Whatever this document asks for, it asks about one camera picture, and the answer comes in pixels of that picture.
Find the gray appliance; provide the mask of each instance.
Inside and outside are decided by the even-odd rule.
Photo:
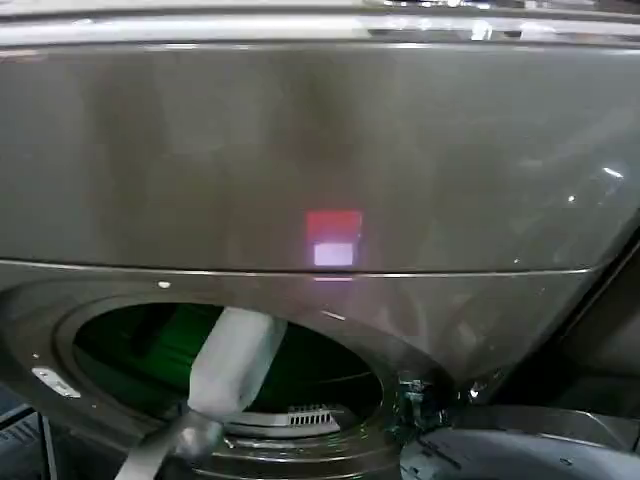
[[[127,449],[181,408],[145,356],[176,309],[254,310],[341,352],[279,384],[316,402],[262,409],[319,430],[254,419],[196,471],[400,475],[403,443],[489,401],[637,227],[622,7],[0,5],[0,379]],[[376,387],[322,377],[344,352]],[[127,397],[145,382],[169,404]]]

